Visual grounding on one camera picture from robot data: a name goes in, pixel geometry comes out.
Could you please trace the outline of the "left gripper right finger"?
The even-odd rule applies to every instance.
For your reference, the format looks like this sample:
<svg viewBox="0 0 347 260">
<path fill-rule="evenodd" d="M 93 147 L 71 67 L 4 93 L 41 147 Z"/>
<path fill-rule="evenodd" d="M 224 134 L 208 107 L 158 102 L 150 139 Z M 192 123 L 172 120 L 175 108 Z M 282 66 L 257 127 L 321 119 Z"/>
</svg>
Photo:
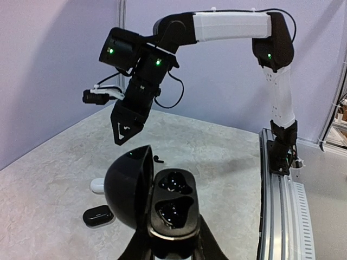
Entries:
<svg viewBox="0 0 347 260">
<path fill-rule="evenodd" d="M 194 259 L 198 260 L 228 260 L 228 257 L 219 247 L 207 222 L 200 215 L 201 226 L 197 240 L 197 247 L 194 250 Z"/>
</svg>

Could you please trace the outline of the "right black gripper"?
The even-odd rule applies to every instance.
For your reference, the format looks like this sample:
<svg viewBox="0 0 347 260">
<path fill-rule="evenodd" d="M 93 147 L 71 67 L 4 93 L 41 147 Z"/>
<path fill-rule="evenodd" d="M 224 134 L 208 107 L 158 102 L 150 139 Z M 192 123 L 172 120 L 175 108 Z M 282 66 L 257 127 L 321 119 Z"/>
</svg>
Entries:
<svg viewBox="0 0 347 260">
<path fill-rule="evenodd" d="M 159 93 L 163 79 L 132 77 L 123 100 L 118 100 L 111 113 L 111 125 L 116 145 L 123 145 L 143 130 L 153 100 Z"/>
</svg>

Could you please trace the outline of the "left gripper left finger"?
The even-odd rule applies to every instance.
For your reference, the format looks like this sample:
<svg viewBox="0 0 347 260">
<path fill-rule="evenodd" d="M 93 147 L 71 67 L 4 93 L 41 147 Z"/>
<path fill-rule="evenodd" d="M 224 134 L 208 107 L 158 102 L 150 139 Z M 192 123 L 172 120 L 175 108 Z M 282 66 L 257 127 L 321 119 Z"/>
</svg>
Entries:
<svg viewBox="0 0 347 260">
<path fill-rule="evenodd" d="M 149 260 L 152 259 L 150 239 L 146 231 L 136 229 L 133 237 L 118 260 Z"/>
</svg>

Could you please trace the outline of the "black earbud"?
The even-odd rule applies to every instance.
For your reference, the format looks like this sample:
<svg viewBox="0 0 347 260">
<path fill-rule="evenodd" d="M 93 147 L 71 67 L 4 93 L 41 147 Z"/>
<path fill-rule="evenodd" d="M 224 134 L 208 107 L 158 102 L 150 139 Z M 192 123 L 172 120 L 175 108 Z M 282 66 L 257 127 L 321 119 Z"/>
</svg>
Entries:
<svg viewBox="0 0 347 260">
<path fill-rule="evenodd" d="M 153 156 L 153 160 L 154 160 L 154 162 L 156 162 L 156 163 L 160 163 L 160 164 L 165 163 L 165 161 L 164 161 L 164 160 L 161 160 L 161 159 L 159 158 L 159 156 L 157 156 L 157 155 L 154 155 L 154 156 Z"/>
</svg>

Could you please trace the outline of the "black round charging case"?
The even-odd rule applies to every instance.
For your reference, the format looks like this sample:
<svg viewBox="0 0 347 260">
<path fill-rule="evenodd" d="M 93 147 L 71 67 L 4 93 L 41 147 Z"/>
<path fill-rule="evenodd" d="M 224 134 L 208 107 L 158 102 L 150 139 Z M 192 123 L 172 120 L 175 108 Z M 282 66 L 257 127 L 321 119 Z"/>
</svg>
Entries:
<svg viewBox="0 0 347 260">
<path fill-rule="evenodd" d="M 104 179 L 112 213 L 125 225 L 144 227 L 149 236 L 168 241 L 196 237 L 201 218 L 196 180 L 181 168 L 155 172 L 149 145 L 116 159 Z"/>
</svg>

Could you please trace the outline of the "white earbud charging case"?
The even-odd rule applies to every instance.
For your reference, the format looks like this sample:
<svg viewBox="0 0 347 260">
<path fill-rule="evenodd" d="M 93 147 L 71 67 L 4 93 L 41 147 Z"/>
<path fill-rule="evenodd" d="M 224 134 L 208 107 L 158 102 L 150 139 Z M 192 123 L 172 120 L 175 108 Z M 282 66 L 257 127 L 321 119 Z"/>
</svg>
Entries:
<svg viewBox="0 0 347 260">
<path fill-rule="evenodd" d="M 104 194 L 104 178 L 95 178 L 90 182 L 90 189 L 95 194 Z"/>
</svg>

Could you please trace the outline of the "black oval charging case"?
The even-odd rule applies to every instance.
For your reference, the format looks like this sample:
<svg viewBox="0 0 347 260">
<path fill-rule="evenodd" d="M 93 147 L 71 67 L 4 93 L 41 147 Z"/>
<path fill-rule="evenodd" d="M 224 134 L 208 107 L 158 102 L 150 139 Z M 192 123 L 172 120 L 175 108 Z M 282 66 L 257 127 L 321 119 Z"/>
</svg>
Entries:
<svg viewBox="0 0 347 260">
<path fill-rule="evenodd" d="M 111 222 L 114 214 L 107 205 L 100 205 L 86 210 L 82 215 L 82 220 L 89 228 L 94 228 Z"/>
</svg>

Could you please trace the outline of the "aluminium front rail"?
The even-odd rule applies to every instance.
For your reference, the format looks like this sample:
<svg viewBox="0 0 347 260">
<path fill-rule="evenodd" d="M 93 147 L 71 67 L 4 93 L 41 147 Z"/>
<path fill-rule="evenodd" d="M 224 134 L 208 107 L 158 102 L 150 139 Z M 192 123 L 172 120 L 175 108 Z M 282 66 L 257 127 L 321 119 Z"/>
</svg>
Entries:
<svg viewBox="0 0 347 260">
<path fill-rule="evenodd" d="M 259 134 L 261 155 L 261 220 L 258 259 L 315 259 L 314 238 L 309 205 L 302 183 L 289 175 L 270 172 L 269 129 Z"/>
</svg>

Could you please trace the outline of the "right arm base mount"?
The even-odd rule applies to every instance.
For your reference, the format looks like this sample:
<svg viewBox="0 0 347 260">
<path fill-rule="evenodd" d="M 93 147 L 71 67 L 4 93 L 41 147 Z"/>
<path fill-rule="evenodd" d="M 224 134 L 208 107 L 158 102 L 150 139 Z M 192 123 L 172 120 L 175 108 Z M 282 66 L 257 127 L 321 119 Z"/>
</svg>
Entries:
<svg viewBox="0 0 347 260">
<path fill-rule="evenodd" d="M 297 155 L 297 147 L 286 146 L 278 140 L 267 141 L 267 158 L 269 172 L 280 176 L 290 175 L 290 169 L 301 169 L 304 167 L 304 161 Z"/>
</svg>

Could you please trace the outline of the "right aluminium corner post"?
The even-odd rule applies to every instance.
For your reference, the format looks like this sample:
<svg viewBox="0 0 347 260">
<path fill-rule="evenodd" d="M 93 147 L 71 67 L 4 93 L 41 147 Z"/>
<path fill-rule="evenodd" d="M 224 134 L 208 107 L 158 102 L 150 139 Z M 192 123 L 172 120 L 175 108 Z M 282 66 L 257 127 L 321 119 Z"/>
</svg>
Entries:
<svg viewBox="0 0 347 260">
<path fill-rule="evenodd" d="M 325 152 L 324 145 L 327 143 L 327 136 L 330 132 L 335 116 L 341 107 L 343 100 L 346 98 L 346 51 L 344 53 L 341 65 L 342 67 L 338 77 L 337 89 L 334 92 L 327 119 L 318 139 L 318 146 L 322 152 Z"/>
</svg>

